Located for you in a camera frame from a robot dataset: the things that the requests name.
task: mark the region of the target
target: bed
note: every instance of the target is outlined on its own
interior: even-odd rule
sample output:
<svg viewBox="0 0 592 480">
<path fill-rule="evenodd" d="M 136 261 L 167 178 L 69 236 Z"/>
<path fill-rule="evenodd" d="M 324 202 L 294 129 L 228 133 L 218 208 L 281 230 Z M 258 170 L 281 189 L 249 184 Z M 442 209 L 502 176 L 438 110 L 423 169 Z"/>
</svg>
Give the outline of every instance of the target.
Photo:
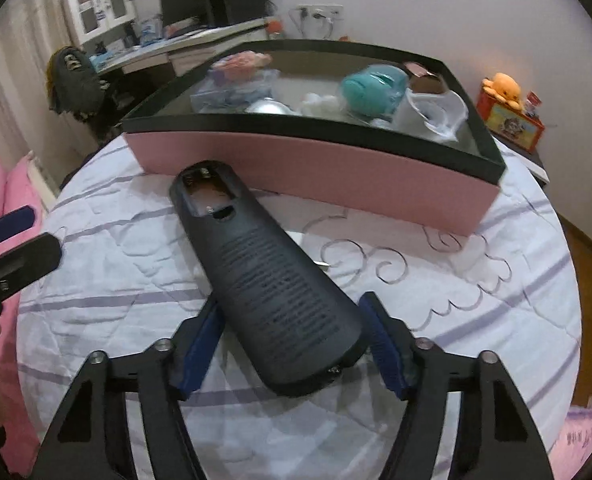
<svg viewBox="0 0 592 480">
<path fill-rule="evenodd" d="M 500 150 L 508 168 L 501 193 L 470 238 L 255 193 L 305 252 L 330 264 L 353 300 L 374 290 L 415 335 L 449 352 L 496 351 L 551 449 L 578 373 L 578 288 L 550 202 Z M 119 138 L 78 172 L 44 222 L 64 257 L 23 291 L 17 342 L 22 391 L 41 438 L 90 352 L 140 352 L 202 306 L 207 291 L 167 196 L 171 181 L 144 174 Z M 228 330 L 201 390 L 182 403 L 202 466 L 219 479 L 375 478 L 403 410 L 369 356 L 322 391 L 276 397 Z M 453 394 L 435 478 L 448 474 L 457 412 Z M 135 396 L 128 418 L 139 477 L 152 478 Z"/>
</svg>

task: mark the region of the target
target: black plastic casing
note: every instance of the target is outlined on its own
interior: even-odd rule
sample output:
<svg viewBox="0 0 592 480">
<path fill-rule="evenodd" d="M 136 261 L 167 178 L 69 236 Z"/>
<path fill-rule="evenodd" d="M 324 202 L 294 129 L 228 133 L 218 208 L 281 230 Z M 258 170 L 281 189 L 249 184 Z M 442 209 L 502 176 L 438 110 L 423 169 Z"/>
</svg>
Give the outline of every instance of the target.
<svg viewBox="0 0 592 480">
<path fill-rule="evenodd" d="M 185 185 L 197 174 L 217 175 L 229 204 L 200 216 Z M 269 389 L 290 397 L 314 392 L 362 356 L 368 341 L 356 304 L 227 164 L 190 166 L 169 193 L 226 322 Z"/>
</svg>

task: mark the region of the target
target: screw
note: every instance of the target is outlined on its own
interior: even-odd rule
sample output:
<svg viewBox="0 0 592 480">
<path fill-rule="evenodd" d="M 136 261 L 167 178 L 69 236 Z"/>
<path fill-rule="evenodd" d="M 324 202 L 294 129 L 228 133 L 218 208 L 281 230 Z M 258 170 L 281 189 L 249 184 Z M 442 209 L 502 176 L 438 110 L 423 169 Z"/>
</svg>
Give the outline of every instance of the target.
<svg viewBox="0 0 592 480">
<path fill-rule="evenodd" d="M 484 362 L 486 362 L 488 365 L 493 365 L 496 364 L 498 362 L 498 355 L 496 355 L 494 352 L 492 352 L 491 350 L 483 350 L 480 353 L 480 357 L 481 359 L 483 359 Z"/>
<path fill-rule="evenodd" d="M 172 349 L 172 340 L 171 339 L 159 339 L 154 343 L 154 348 L 159 352 L 168 352 Z"/>
<path fill-rule="evenodd" d="M 102 353 L 100 350 L 96 350 L 92 352 L 92 355 L 89 356 L 89 362 L 93 365 L 97 365 L 102 363 L 105 360 L 105 354 Z"/>
<path fill-rule="evenodd" d="M 421 350 L 429 350 L 434 346 L 434 342 L 426 337 L 418 337 L 416 338 L 416 346 Z"/>
</svg>

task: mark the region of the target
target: pink box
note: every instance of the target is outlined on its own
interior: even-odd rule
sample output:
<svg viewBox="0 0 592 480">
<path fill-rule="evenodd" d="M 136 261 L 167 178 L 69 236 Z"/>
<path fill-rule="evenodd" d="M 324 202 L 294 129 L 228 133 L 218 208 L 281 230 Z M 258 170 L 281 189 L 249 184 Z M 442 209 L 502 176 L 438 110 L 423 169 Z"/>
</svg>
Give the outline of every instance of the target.
<svg viewBox="0 0 592 480">
<path fill-rule="evenodd" d="M 235 132 L 123 134 L 149 173 L 202 160 L 229 164 L 252 188 L 471 235 L 498 195 L 484 180 L 391 153 L 335 142 Z"/>
</svg>

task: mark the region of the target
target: octopus plush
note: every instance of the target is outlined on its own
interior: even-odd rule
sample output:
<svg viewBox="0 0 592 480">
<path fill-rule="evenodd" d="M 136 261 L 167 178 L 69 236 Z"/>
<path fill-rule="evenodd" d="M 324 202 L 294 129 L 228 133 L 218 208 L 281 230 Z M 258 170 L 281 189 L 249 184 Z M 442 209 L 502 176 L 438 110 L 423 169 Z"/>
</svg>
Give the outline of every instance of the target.
<svg viewBox="0 0 592 480">
<path fill-rule="evenodd" d="M 492 80 L 483 79 L 483 90 L 514 110 L 522 110 L 521 87 L 507 74 L 497 73 Z"/>
</svg>

